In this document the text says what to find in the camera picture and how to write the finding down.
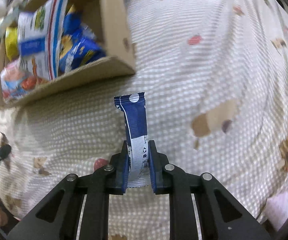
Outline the blue white snack bar packet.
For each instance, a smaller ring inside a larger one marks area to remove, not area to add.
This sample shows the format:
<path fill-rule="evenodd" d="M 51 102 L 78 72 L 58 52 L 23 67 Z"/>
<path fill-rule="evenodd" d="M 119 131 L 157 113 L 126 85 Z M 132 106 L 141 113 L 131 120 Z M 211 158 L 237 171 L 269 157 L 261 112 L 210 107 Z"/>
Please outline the blue white snack bar packet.
<path fill-rule="evenodd" d="M 151 182 L 145 94 L 141 92 L 116 96 L 114 103 L 124 114 L 129 159 L 127 186 L 148 186 Z"/>

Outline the blue yellow bear snack bag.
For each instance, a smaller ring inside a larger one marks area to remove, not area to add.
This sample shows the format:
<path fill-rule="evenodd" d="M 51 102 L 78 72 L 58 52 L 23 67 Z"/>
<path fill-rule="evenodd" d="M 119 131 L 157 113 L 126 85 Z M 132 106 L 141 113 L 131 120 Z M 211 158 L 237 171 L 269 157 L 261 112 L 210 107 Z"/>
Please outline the blue yellow bear snack bag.
<path fill-rule="evenodd" d="M 59 56 L 59 74 L 65 74 L 106 56 L 96 35 L 82 22 L 81 13 L 71 6 L 64 17 Z"/>

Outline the white red logo snack bag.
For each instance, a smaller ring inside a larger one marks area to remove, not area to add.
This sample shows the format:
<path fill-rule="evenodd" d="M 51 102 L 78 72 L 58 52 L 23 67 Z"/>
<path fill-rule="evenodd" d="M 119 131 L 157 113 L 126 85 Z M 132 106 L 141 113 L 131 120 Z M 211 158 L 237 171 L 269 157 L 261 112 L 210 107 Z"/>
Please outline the white red logo snack bag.
<path fill-rule="evenodd" d="M 48 80 L 21 69 L 19 59 L 8 63 L 1 71 L 0 78 L 5 102 L 18 100 L 37 86 L 48 83 Z"/>

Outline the yellow green snack bag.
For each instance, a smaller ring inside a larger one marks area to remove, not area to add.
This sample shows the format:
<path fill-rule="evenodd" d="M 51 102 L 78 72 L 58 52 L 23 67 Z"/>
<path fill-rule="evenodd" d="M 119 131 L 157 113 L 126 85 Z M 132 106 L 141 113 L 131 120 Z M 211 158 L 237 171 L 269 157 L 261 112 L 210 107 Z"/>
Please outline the yellow green snack bag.
<path fill-rule="evenodd" d="M 9 61 L 15 60 L 19 56 L 17 46 L 17 28 L 7 27 L 5 31 L 5 51 Z"/>

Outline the white blue chips bag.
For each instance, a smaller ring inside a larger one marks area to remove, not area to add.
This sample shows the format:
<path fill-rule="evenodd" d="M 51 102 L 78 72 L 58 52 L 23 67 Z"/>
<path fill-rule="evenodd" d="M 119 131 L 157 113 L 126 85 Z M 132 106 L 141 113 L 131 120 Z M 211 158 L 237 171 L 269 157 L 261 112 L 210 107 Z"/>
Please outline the white blue chips bag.
<path fill-rule="evenodd" d="M 21 69 L 46 81 L 58 77 L 61 37 L 68 0 L 48 0 L 35 12 L 21 12 L 17 44 Z"/>

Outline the white patterned bed quilt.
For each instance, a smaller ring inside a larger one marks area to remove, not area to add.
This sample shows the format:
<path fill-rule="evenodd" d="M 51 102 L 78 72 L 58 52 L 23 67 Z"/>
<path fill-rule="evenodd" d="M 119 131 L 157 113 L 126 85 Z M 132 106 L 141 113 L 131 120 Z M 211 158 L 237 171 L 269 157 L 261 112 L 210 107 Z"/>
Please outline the white patterned bed quilt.
<path fill-rule="evenodd" d="M 275 0 L 129 0 L 136 74 L 41 100 L 3 131 L 0 198 L 22 218 L 64 175 L 120 147 L 116 95 L 144 92 L 149 137 L 186 172 L 211 172 L 260 220 L 288 217 L 288 13 Z"/>

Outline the brown cardboard box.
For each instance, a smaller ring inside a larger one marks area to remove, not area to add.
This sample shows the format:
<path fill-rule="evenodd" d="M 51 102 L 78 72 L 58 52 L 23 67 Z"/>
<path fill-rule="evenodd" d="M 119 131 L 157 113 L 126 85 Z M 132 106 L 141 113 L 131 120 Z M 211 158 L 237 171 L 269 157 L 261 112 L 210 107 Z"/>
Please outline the brown cardboard box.
<path fill-rule="evenodd" d="M 0 109 L 135 73 L 124 0 L 31 0 L 0 44 Z"/>

